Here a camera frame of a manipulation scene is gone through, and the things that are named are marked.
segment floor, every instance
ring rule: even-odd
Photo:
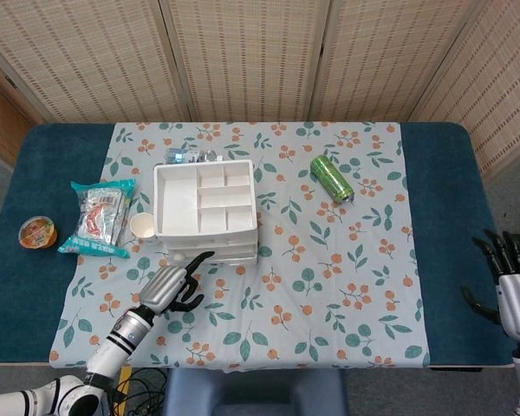
[[[0,166],[0,207],[10,173]],[[520,163],[486,190],[497,227],[520,233]],[[49,367],[0,367],[0,393],[35,388],[64,374]],[[518,400],[512,369],[481,373],[429,369],[348,370],[351,416],[494,416],[510,414]]]

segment paper cup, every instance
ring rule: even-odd
[[[145,244],[156,244],[158,238],[154,235],[154,216],[148,212],[141,212],[131,218],[129,228],[134,236],[143,240]]]

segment green beverage can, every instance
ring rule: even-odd
[[[311,172],[320,180],[324,189],[335,202],[352,201],[354,191],[343,178],[333,163],[324,155],[315,157],[310,162]]]

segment snack package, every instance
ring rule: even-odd
[[[77,193],[81,215],[74,234],[58,251],[128,258],[127,250],[117,247],[116,243],[131,204],[135,179],[93,185],[72,181],[71,187]]]

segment floral tablecloth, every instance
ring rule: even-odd
[[[133,366],[429,363],[398,124],[117,124],[101,178],[137,179],[130,216],[152,213],[153,167],[170,146],[253,161],[259,260],[201,266],[195,277],[205,299],[192,312],[156,318]],[[353,203],[333,203],[310,174],[322,153],[353,186]],[[84,366],[167,263],[162,245],[144,245],[129,229],[122,242],[130,259],[79,256],[50,352],[54,367]]]

